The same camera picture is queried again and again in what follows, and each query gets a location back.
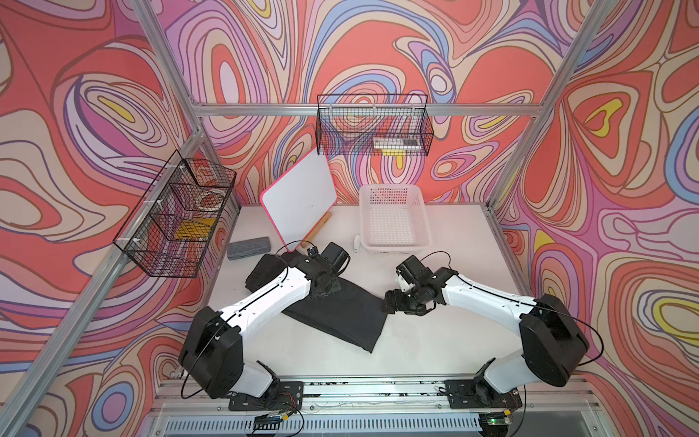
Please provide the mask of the black long pants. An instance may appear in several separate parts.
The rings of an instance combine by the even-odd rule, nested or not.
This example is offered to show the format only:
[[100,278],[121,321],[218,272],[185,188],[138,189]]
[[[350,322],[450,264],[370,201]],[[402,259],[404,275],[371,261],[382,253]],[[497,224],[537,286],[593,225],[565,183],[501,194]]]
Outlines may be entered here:
[[[285,269],[302,262],[298,251],[281,257],[265,254],[246,278],[248,291],[255,292],[274,280]],[[339,279],[340,290],[323,299],[307,297],[292,304],[283,313],[297,322],[322,331],[372,353],[386,322],[382,300],[353,282]]]

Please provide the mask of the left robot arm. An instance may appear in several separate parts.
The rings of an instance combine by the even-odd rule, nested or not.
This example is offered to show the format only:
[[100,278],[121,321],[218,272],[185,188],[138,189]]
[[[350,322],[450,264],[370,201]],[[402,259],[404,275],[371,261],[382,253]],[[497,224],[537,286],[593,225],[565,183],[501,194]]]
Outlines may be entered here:
[[276,377],[262,364],[244,359],[244,342],[294,303],[340,291],[340,275],[348,264],[347,255],[296,258],[243,300],[218,311],[200,310],[178,359],[187,377],[211,399],[231,393],[265,396]]

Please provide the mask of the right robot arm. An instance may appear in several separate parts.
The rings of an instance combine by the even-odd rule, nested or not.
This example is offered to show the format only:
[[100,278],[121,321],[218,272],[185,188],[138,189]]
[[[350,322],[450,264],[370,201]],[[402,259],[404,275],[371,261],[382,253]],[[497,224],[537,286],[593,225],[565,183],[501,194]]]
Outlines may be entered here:
[[532,298],[475,282],[454,269],[396,269],[399,287],[385,293],[382,310],[422,317],[439,305],[474,312],[513,332],[520,346],[492,358],[475,377],[482,394],[507,393],[533,382],[568,384],[590,349],[577,318],[555,296]]

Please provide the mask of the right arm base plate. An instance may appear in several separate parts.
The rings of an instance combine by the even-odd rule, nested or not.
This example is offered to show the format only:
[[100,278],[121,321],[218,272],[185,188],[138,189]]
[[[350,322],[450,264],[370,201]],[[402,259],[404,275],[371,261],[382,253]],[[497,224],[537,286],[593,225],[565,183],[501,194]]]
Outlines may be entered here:
[[486,382],[473,379],[446,380],[439,392],[447,397],[451,409],[455,410],[516,411],[524,406],[516,389],[498,393]]

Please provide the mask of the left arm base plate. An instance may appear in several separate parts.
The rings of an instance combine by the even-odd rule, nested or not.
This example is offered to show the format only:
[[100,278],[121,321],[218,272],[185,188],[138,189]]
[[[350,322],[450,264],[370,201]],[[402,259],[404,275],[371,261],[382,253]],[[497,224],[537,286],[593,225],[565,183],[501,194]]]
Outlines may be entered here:
[[272,412],[301,409],[304,383],[301,381],[273,382],[260,397],[244,393],[229,396],[228,409],[231,412]]

